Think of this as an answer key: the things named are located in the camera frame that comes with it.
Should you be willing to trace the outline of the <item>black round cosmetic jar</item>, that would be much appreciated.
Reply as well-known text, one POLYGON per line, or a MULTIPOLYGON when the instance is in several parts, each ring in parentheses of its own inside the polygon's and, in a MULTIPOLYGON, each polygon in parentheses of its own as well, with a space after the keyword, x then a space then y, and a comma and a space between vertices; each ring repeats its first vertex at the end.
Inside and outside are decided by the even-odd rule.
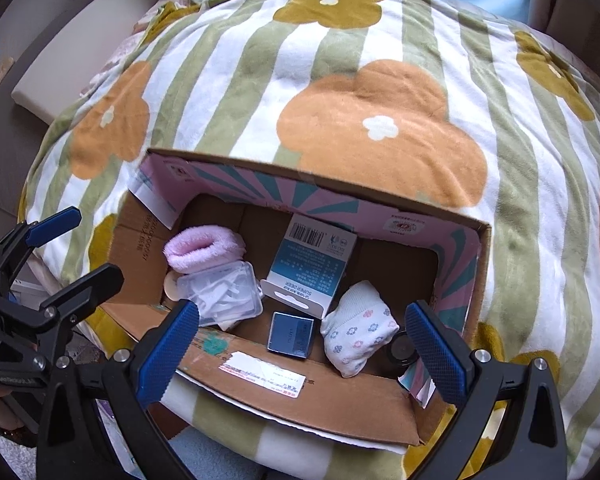
POLYGON ((418 360, 418 353, 411 337, 405 330, 396 332, 385 346, 386 375, 399 377, 418 360))

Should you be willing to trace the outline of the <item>beige round cosmetic jar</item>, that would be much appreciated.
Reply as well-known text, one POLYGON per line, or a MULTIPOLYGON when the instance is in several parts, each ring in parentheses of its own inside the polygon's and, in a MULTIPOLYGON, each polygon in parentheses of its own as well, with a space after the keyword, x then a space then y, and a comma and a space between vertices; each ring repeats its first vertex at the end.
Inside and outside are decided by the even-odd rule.
POLYGON ((178 279, 181 277, 181 274, 174 270, 170 270, 163 281, 163 292, 164 296, 168 298, 170 301, 178 301, 181 299, 180 291, 178 290, 178 279))

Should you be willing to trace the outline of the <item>clear plastic floss box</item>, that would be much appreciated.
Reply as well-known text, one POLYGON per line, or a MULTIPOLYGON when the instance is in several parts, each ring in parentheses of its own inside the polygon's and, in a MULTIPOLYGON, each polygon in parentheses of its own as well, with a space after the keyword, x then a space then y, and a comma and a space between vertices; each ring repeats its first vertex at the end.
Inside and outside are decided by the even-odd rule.
POLYGON ((261 289, 247 261, 183 274, 175 284, 181 299, 196 304, 200 327, 216 325, 229 330, 263 312, 261 289))

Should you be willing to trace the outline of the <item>white patterned socks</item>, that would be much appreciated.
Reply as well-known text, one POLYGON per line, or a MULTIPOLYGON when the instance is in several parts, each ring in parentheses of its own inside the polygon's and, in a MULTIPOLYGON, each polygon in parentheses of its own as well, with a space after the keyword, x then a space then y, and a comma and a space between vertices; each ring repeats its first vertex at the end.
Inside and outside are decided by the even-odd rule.
POLYGON ((352 285, 320 328, 325 356, 343 378, 356 376, 398 331, 398 322, 369 281, 352 285))

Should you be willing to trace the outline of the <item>pink fluffy scrunchie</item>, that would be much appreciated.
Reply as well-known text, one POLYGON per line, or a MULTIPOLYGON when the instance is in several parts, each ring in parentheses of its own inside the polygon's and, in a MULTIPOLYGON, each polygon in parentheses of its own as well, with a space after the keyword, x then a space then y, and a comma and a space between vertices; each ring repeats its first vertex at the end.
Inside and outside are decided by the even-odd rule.
POLYGON ((179 232, 163 247, 166 262, 181 274, 238 261, 245 252, 242 237, 224 226, 193 226, 179 232))

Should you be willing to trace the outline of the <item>small blue box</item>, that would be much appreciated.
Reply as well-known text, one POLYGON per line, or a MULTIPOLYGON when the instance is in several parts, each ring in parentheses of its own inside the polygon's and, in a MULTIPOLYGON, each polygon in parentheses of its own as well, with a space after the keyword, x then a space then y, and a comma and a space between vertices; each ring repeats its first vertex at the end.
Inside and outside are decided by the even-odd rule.
POLYGON ((274 312, 266 348, 269 352, 305 360, 311 352, 313 326, 312 318, 274 312))

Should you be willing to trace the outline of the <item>tall white blue box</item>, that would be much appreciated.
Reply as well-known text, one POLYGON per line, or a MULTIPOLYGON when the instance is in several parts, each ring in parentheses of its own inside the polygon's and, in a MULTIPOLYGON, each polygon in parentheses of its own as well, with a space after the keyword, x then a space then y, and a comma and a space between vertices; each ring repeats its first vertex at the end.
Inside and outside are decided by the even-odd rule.
POLYGON ((358 237, 338 226, 294 214, 268 276, 268 298, 322 320, 332 304, 358 237))

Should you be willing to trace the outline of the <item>open cardboard box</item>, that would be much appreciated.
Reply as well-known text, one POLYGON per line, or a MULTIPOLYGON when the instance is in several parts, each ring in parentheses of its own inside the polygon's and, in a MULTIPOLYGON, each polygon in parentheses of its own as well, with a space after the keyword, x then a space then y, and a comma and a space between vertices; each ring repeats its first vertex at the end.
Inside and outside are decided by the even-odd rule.
POLYGON ((369 281, 396 320, 426 300, 465 339, 486 282, 486 223, 404 197, 268 164, 150 151, 123 196, 109 259, 123 272, 106 312, 131 336, 166 317, 164 245, 190 226, 226 226, 246 244, 263 310, 227 333, 203 328, 182 367, 247 408, 302 428, 382 444, 430 438, 443 403, 422 364, 398 378, 382 354, 342 377, 320 340, 288 358, 265 347, 275 312, 321 322, 352 285, 369 281))

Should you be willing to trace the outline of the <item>beige bedside cushion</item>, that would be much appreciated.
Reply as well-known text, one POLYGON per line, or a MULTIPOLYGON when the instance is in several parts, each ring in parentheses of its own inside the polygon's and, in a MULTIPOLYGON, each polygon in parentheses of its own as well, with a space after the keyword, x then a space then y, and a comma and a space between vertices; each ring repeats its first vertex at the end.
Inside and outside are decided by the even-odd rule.
POLYGON ((79 99, 158 0, 93 0, 68 21, 12 90, 14 102, 47 125, 79 99))

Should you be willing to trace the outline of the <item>floral striped fleece blanket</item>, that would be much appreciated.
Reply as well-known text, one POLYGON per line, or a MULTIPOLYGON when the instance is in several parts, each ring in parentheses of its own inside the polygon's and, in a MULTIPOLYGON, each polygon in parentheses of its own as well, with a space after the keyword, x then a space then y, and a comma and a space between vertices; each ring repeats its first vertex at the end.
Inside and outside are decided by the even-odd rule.
POLYGON ((237 231, 259 278, 287 233, 355 235, 336 296, 396 321, 425 299, 494 358, 544 359, 566 471, 600 461, 600 81, 521 24, 444 0, 187 0, 59 115, 20 217, 80 225, 38 251, 68 284, 111 261, 107 351, 166 311, 164 244, 237 231))

